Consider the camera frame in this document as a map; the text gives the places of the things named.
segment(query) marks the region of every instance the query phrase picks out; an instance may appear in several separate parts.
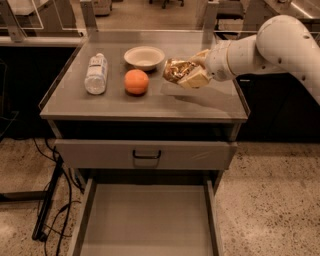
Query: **bowl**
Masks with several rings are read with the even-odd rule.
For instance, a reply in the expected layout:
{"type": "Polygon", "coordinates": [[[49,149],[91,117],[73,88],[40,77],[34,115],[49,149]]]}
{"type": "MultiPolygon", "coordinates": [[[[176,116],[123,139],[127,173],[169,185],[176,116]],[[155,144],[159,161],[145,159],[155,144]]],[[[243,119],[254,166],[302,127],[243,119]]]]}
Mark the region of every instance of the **bowl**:
{"type": "Polygon", "coordinates": [[[164,52],[158,48],[139,46],[128,50],[124,54],[124,59],[137,69],[149,71],[155,69],[163,61],[164,56],[164,52]]]}

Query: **speckled floor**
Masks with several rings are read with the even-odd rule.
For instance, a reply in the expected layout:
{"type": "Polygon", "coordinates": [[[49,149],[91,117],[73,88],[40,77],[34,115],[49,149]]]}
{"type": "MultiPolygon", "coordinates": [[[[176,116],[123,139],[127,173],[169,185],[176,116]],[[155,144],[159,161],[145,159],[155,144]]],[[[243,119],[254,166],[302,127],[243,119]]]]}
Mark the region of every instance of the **speckled floor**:
{"type": "MultiPolygon", "coordinates": [[[[43,140],[37,141],[50,155],[43,140]]],[[[3,140],[0,163],[1,192],[42,190],[54,168],[32,140],[3,140]]],[[[48,223],[67,202],[66,188],[61,177],[48,223]]],[[[66,234],[79,206],[73,205],[66,234]]],[[[320,255],[320,145],[240,142],[217,191],[217,214],[225,256],[320,255]]],[[[44,244],[31,239],[36,219],[37,202],[0,204],[1,255],[44,255],[44,244]]],[[[69,241],[63,240],[60,255],[66,255],[69,241]]],[[[48,255],[55,255],[57,242],[52,233],[48,255]]]]}

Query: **plastic bottle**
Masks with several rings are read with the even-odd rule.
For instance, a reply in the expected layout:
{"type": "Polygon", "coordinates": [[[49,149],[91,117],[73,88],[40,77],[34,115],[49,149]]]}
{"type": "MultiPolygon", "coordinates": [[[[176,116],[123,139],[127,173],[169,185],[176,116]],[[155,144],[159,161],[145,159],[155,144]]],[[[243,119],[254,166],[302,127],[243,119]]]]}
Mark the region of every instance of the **plastic bottle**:
{"type": "Polygon", "coordinates": [[[89,61],[84,80],[86,90],[91,94],[101,94],[106,90],[108,63],[102,53],[93,56],[89,61]]]}

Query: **drawer front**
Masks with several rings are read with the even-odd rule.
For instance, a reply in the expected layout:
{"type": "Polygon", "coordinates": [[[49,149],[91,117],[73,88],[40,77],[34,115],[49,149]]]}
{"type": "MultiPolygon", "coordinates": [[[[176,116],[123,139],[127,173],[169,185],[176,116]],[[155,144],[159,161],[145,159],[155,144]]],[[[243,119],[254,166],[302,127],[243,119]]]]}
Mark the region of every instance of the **drawer front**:
{"type": "Polygon", "coordinates": [[[56,140],[71,168],[226,170],[237,143],[56,140]]]}

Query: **bottle label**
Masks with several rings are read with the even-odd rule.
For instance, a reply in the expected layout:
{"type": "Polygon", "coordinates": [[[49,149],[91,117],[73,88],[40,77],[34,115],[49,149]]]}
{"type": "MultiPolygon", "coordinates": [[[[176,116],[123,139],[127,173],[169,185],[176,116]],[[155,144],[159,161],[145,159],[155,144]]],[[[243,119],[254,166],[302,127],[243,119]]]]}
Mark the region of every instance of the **bottle label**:
{"type": "Polygon", "coordinates": [[[87,71],[88,76],[103,76],[106,80],[107,72],[107,61],[105,58],[93,57],[89,61],[89,67],[87,71]]]}

